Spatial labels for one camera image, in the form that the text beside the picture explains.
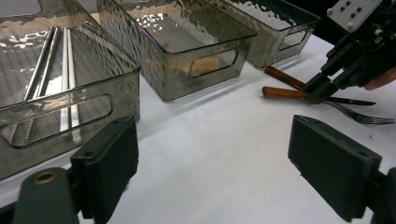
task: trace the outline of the clear storage tray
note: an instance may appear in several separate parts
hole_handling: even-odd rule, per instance
[[[101,25],[138,60],[164,101],[238,77],[256,35],[201,0],[97,4]]]
[[[114,119],[140,117],[140,66],[77,1],[40,6],[32,15],[0,15],[0,180],[83,145]],[[71,29],[76,87],[62,91],[62,30],[45,94],[26,100],[50,26]],[[72,106],[79,125],[69,120],[61,131],[61,110]]]
[[[300,54],[320,20],[285,1],[208,1],[257,32],[247,60],[258,68]]]

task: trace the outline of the black plastic mount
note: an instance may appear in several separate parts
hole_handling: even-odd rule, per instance
[[[317,119],[294,116],[289,158],[343,220],[396,223],[396,169],[378,171],[381,156]]]
[[[84,218],[107,223],[137,171],[138,157],[135,118],[115,119],[71,157],[69,170],[54,167],[27,177],[18,201],[1,209],[0,220],[71,224],[82,211]]]

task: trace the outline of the robotic arm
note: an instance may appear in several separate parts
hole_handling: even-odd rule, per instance
[[[327,53],[328,61],[303,91],[312,104],[323,103],[338,90],[363,87],[396,65],[394,0],[340,0],[327,14],[346,33]],[[338,77],[329,78],[340,70]]]

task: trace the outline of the metal rod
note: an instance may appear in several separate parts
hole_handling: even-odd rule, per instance
[[[62,63],[62,91],[69,89],[69,74],[68,74],[68,35],[67,28],[64,28],[64,54]],[[61,125],[60,132],[69,129],[69,107],[61,109]]]
[[[35,64],[35,69],[33,71],[32,77],[30,79],[29,85],[28,85],[28,87],[26,89],[26,93],[25,93],[25,95],[23,97],[23,101],[24,102],[32,99],[34,94],[35,94],[36,85],[37,85],[37,82],[39,80],[38,72],[40,71],[41,64],[43,63],[44,55],[45,55],[45,53],[47,51],[47,47],[49,45],[49,42],[51,42],[54,30],[55,30],[55,28],[53,26],[50,26],[48,31],[47,31],[47,36],[46,36],[46,39],[44,41],[43,48],[41,49],[41,52],[38,55],[38,60],[37,60],[37,63]],[[15,132],[17,131],[17,128],[18,128],[18,123],[15,124],[14,127],[11,130],[11,134],[10,134],[10,136],[8,138],[8,142],[10,144],[12,143],[12,140],[14,139]]]
[[[74,70],[74,61],[73,61],[73,46],[72,46],[72,40],[71,40],[71,35],[70,35],[70,29],[67,29],[67,58],[68,58],[68,65],[69,65],[69,88],[75,88],[76,87],[76,75],[75,75],[75,70]],[[71,105],[70,108],[70,113],[71,113],[71,123],[72,127],[76,127],[79,125],[79,117],[78,117],[78,106],[77,105]],[[73,134],[73,142],[78,144],[81,142],[81,135],[80,135],[80,129],[76,129],[72,132]]]
[[[48,54],[48,57],[47,57],[47,61],[46,61],[44,70],[43,70],[43,75],[40,78],[40,84],[39,84],[39,87],[38,87],[38,91],[35,92],[35,98],[43,96],[46,93],[47,84],[48,84],[47,82],[48,82],[48,78],[50,76],[49,70],[50,70],[51,62],[52,62],[52,60],[54,58],[54,53],[55,53],[55,50],[56,50],[56,46],[57,46],[58,41],[59,41],[60,32],[61,32],[61,27],[57,26],[55,28],[52,41],[50,42],[49,54]],[[24,139],[25,143],[27,143],[28,140],[29,140],[30,133],[32,131],[32,127],[33,127],[33,122],[34,121],[35,121],[35,119],[31,119],[29,121],[29,126],[28,126],[27,133],[26,133],[25,139]]]

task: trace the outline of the human hand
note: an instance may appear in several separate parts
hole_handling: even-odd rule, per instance
[[[373,91],[382,86],[389,84],[390,82],[396,80],[396,66],[390,68],[387,72],[371,80],[367,85],[364,86],[364,89],[367,91]]]

